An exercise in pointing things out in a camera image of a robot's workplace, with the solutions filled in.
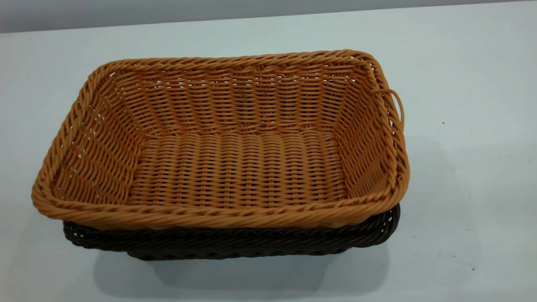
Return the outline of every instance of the white surface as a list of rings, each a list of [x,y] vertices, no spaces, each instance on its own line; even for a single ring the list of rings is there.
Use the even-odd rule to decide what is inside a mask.
[[[0,301],[535,301],[537,2],[0,35]],[[354,48],[403,99],[398,230],[335,256],[144,263],[85,250],[30,190],[88,74],[130,57]]]

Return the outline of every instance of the woven side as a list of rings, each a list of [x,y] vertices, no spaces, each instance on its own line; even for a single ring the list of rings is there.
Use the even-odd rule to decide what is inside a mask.
[[[81,90],[32,199],[99,229],[357,224],[408,186],[392,93],[351,50],[111,62]]]
[[[115,232],[64,222],[63,231],[77,246],[127,251],[143,260],[229,258],[270,255],[324,255],[386,241],[397,228],[400,207],[356,226],[317,229],[184,229]]]

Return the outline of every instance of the wicker basket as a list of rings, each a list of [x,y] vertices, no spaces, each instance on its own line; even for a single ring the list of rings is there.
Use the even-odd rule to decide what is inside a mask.
[[[32,199],[100,230],[359,224],[408,186],[392,94],[352,50],[111,62],[82,87]]]
[[[142,260],[223,259],[276,255],[326,255],[386,241],[399,222],[400,208],[341,228],[175,228],[162,231],[100,231],[64,221],[74,245],[126,251]]]

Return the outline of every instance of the basket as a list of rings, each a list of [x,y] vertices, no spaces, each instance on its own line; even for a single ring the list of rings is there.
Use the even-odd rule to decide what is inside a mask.
[[[400,207],[341,228],[174,228],[162,231],[100,231],[64,221],[74,245],[126,251],[142,260],[224,259],[276,255],[326,255],[386,241],[397,227]]]
[[[111,62],[82,87],[32,199],[100,230],[355,225],[407,189],[403,124],[362,52]]]

